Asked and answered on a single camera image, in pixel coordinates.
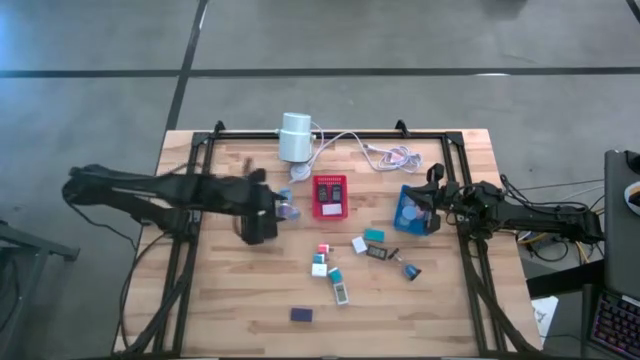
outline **black line on floor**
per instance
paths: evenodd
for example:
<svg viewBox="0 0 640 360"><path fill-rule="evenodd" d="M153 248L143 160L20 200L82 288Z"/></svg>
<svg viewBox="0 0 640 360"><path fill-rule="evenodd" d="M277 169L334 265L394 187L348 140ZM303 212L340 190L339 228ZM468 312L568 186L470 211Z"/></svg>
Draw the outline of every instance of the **black line on floor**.
<svg viewBox="0 0 640 360"><path fill-rule="evenodd" d="M631 9L631 12L636 17L638 23L640 23L640 7L638 7L638 3L635 0L627 0L627 5Z"/></svg>
<svg viewBox="0 0 640 360"><path fill-rule="evenodd" d="M180 70L0 70L0 78L158 78L178 77Z"/></svg>
<svg viewBox="0 0 640 360"><path fill-rule="evenodd" d="M202 23L204 22L204 15L207 10L208 2L209 0L198 1L198 9L196 10L196 16L191 27L191 36L189 37L187 51L185 52L184 60L182 61L182 68L180 71L180 76L178 77L176 91L173 93L173 100L171 101L171 109L169 110L169 116L167 117L165 131L175 130L178 126L178 118L180 117L182 100L184 100L184 93L187 90L187 82L189 81L189 71L191 70L193 59L196 55L198 39L200 38L200 29L202 27Z"/></svg>
<svg viewBox="0 0 640 360"><path fill-rule="evenodd" d="M640 67L210 69L191 70L189 74L201 78L640 75Z"/></svg>

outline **charging cable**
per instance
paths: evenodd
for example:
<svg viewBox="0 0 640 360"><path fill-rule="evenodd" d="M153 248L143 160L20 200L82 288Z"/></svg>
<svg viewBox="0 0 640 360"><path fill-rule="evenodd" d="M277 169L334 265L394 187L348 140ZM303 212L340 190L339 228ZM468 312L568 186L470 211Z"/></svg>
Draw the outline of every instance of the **charging cable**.
<svg viewBox="0 0 640 360"><path fill-rule="evenodd" d="M400 169L408 173L414 173L418 171L420 166L422 166L422 155L411 152L411 150L409 150L409 148L407 148L406 146L397 146L390 150L378 149L372 145L363 144L362 141L360 141L360 138L358 137L358 135L356 135L352 131L345 131L343 133L340 133L336 135L336 137L334 137L333 139L325 143L324 131L322 130L322 128L313 121L311 123L315 127L317 127L318 130L320 130L320 137L321 137L320 147L318 148L316 153L311 157L311 160L309 160L306 163L294 164L291 167L291 171L290 171L291 181L289 183L304 181L308 179L309 176L311 176L311 169L313 168L313 164L318 159L318 156L320 155L320 153L324 149L326 149L329 145L331 145L332 142L338 140L339 138L347 134L353 135L353 137L358 141L358 144L360 144L360 148L362 148L362 153L367 159L367 162L369 162L369 165L371 166L371 168L376 171L392 171L392 170ZM378 164L375 164L371 160L371 158L369 157L369 151L383 154Z"/></svg>

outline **computer keyboard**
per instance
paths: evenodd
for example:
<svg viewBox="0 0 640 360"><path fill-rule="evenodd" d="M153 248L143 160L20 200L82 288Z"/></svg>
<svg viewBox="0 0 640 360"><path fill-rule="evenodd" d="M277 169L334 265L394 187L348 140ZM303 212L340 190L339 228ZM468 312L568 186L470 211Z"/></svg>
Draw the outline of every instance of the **computer keyboard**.
<svg viewBox="0 0 640 360"><path fill-rule="evenodd" d="M602 292L591 328L591 340L615 353L640 360L640 307Z"/></svg>

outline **red box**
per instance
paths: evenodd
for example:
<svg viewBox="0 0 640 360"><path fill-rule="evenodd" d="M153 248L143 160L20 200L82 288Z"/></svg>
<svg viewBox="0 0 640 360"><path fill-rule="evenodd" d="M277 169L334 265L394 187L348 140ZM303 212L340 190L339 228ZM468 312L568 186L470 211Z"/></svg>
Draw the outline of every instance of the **red box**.
<svg viewBox="0 0 640 360"><path fill-rule="evenodd" d="M331 185L340 185L342 187L342 199L340 205L342 208L342 214L340 215L322 215L322 205L318 201L318 185L327 185L329 190L329 198L331 198ZM320 220L342 220L347 217L349 213L349 206L347 199L347 177L345 175L315 175L313 177L313 194L312 194L312 207L313 217Z"/></svg>

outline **wooden table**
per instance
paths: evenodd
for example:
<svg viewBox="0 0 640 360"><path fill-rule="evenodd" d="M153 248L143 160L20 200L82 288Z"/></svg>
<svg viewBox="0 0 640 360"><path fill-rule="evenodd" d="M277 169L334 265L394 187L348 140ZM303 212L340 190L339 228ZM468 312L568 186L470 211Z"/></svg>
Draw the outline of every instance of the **wooden table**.
<svg viewBox="0 0 640 360"><path fill-rule="evenodd" d="M462 132L473 181L499 184L488 131ZM158 173L187 161L192 133L167 133ZM385 149L399 145L398 140L366 142ZM402 145L423 155L420 172L375 172L355 140L338 140L327 148L316 161L314 174L347 176L349 216L344 221L320 222L311 216L311 180L288 185L288 165L278 160L277 141L216 140L213 173L240 175L243 159L251 157L257 167L267 170L272 189L291 187L302 217L281 223L275 240L250 247L234 235L231 217L204 216L182 355L476 355L455 228L443 221L439 232L416 237L396 232L392 226L400 187L425 183L427 169L443 163L441 144L403 140ZM422 274L409 282L392 262L355 255L351 239L367 227L384 230L385 245L399 247ZM146 229L141 248L158 235L157 229ZM335 249L329 264L344 275L347 306L335 305L328 279L310 276L312 255L321 242ZM134 273L125 309L130 341L159 306L169 250L170 246L153 248ZM496 234L489 243L489 258L500 305L526 339L539 347L513 236ZM313 323L291 322L291 307L313 309ZM483 318L491 342L486 309ZM172 328L170 321L165 343L171 343ZM119 338L115 346L121 348Z"/></svg>

